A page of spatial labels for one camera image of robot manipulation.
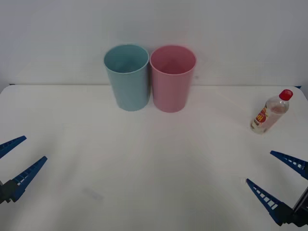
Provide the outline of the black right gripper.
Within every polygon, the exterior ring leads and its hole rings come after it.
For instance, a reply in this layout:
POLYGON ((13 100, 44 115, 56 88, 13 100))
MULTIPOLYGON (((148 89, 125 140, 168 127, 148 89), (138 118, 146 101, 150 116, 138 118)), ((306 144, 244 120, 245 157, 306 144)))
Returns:
MULTIPOLYGON (((270 151, 270 154, 308 180, 307 161, 276 151, 270 151)), ((305 189, 292 210, 291 207, 260 188, 250 179, 246 179, 246 183, 277 225, 294 223, 298 227, 303 227, 308 224, 308 188, 305 189)))

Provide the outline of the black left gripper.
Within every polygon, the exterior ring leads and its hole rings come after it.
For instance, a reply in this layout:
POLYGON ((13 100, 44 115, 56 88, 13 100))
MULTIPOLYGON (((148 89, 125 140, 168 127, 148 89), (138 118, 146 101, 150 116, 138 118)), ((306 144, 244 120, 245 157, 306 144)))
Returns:
MULTIPOLYGON (((14 149, 17 145, 25 140, 26 136, 21 136, 1 144, 0 158, 3 158, 12 149, 14 149)), ((31 165, 12 180, 7 181, 5 184, 0 181, 0 204, 4 201, 7 203, 10 201, 13 201, 14 203, 18 201, 30 182, 37 175, 47 160, 47 157, 43 156, 41 159, 39 159, 37 162, 35 162, 33 165, 31 165)))

